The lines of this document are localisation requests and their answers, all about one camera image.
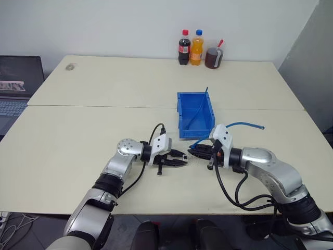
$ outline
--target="laptop screen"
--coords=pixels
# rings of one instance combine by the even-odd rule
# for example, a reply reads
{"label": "laptop screen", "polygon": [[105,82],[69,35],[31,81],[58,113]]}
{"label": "laptop screen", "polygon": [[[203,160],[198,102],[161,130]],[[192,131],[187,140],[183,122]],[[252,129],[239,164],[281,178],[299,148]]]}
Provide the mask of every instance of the laptop screen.
{"label": "laptop screen", "polygon": [[43,82],[39,56],[0,56],[0,97],[31,97]]}

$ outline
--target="laptop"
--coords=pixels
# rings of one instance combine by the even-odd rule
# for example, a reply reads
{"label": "laptop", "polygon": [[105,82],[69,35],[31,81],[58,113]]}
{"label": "laptop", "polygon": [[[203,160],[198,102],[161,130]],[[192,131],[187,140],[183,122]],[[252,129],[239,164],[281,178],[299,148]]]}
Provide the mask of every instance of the laptop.
{"label": "laptop", "polygon": [[43,82],[39,56],[0,56],[0,140]]}

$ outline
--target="bottle label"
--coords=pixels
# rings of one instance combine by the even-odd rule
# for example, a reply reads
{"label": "bottle label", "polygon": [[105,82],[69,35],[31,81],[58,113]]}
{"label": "bottle label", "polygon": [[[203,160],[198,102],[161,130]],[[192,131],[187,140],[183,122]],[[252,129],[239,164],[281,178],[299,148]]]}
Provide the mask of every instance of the bottle label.
{"label": "bottle label", "polygon": [[191,53],[191,59],[192,60],[201,60],[201,56],[202,56],[202,54]]}
{"label": "bottle label", "polygon": [[181,46],[179,45],[178,51],[183,54],[189,53],[189,47],[188,46]]}

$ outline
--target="white cable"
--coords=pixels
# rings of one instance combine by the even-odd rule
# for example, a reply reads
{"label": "white cable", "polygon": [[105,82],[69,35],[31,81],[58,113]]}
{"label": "white cable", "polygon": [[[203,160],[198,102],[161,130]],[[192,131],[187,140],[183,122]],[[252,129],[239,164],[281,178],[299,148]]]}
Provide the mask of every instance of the white cable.
{"label": "white cable", "polygon": [[[27,218],[27,219],[30,219],[30,221],[22,224],[24,222],[24,219]],[[17,232],[17,230],[23,228],[24,226],[34,222],[36,219],[38,219],[39,217],[30,217],[30,216],[27,216],[25,214],[22,214],[22,220],[20,221],[19,225],[16,226],[16,225],[11,225],[9,226],[8,228],[6,228],[6,230],[3,232],[3,235],[0,237],[0,250],[3,250],[4,247],[6,246],[6,244],[10,241],[10,239],[13,237],[13,235]],[[14,231],[10,234],[10,236],[8,236],[8,238],[4,241],[2,241],[2,238],[3,236],[5,235],[5,233],[10,229],[10,228],[14,228]]]}

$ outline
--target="mug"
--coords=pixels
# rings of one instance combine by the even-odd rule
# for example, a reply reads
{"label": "mug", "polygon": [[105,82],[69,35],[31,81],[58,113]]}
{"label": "mug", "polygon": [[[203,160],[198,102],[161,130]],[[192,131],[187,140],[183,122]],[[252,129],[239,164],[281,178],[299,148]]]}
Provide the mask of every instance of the mug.
{"label": "mug", "polygon": [[204,64],[207,68],[217,69],[221,64],[222,57],[223,51],[220,48],[209,48],[206,53]]}

